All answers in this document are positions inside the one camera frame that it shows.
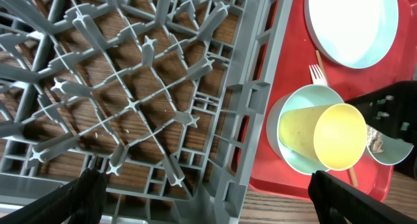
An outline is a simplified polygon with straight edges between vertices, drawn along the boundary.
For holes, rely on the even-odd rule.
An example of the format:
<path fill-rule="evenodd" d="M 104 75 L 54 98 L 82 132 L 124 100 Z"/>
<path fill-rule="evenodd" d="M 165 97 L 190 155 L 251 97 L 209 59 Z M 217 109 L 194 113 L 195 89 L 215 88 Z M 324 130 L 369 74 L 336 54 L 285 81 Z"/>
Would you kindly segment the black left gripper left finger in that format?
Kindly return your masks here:
<path fill-rule="evenodd" d="M 97 224 L 106 204 L 106 176 L 85 169 L 81 176 L 1 218 L 1 224 Z"/>

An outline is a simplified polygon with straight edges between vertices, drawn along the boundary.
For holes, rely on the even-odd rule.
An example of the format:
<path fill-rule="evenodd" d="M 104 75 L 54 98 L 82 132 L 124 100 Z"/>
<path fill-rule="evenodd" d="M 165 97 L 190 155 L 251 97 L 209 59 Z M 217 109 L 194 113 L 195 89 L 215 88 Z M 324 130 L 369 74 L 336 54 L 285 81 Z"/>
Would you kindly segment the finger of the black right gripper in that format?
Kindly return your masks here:
<path fill-rule="evenodd" d="M 400 81 L 346 101 L 384 135 L 416 142 L 416 82 Z"/>

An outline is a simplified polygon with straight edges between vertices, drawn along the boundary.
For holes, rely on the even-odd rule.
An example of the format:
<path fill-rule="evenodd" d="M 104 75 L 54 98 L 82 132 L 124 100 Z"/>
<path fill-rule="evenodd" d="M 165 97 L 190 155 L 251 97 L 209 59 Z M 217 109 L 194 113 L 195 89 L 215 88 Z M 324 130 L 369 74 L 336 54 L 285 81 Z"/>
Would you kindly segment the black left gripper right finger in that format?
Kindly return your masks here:
<path fill-rule="evenodd" d="M 412 219 L 325 171 L 311 176 L 308 195 L 320 223 L 416 224 Z"/>

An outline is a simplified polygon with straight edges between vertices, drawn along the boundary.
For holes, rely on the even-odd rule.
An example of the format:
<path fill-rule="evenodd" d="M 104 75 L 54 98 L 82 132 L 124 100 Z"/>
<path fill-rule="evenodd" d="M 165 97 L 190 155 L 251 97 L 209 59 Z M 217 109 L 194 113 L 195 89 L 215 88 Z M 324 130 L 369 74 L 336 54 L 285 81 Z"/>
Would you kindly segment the mint green bowl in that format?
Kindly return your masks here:
<path fill-rule="evenodd" d="M 336 91 L 323 85 L 306 85 L 279 99 L 272 106 L 266 121 L 266 136 L 270 147 L 287 165 L 303 175 L 311 175 L 318 170 L 331 170 L 285 147 L 278 136 L 279 121 L 280 117 L 290 110 L 341 103 L 346 104 Z M 413 149 L 412 144 L 392 139 L 383 133 L 381 139 L 383 152 L 372 153 L 366 143 L 362 156 L 367 155 L 382 165 L 395 165 L 402 162 Z"/>

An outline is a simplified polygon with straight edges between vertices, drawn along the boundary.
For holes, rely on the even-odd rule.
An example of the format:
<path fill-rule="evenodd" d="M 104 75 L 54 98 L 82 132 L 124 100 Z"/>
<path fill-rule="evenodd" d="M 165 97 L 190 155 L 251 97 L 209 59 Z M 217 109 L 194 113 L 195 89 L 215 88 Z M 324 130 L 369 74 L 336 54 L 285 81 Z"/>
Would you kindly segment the yellow plastic cup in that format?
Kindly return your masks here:
<path fill-rule="evenodd" d="M 285 112 L 279 121 L 280 142 L 325 167 L 354 166 L 367 143 L 366 122 L 350 104 L 320 105 Z"/>

